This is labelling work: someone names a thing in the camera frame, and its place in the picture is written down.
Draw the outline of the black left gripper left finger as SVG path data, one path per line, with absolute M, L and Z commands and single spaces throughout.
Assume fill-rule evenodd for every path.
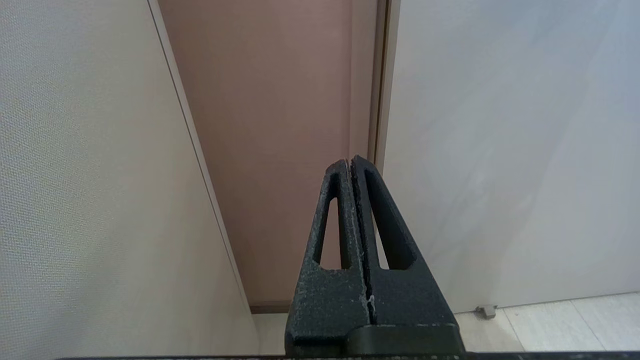
M 338 207 L 339 269 L 321 265 L 330 203 Z M 362 240 L 348 161 L 327 167 L 285 326 L 288 354 L 343 354 L 350 331 L 368 325 Z

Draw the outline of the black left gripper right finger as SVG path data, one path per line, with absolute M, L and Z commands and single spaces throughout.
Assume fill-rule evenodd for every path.
M 368 325 L 352 354 L 463 354 L 458 322 L 375 165 L 351 161 L 363 248 Z

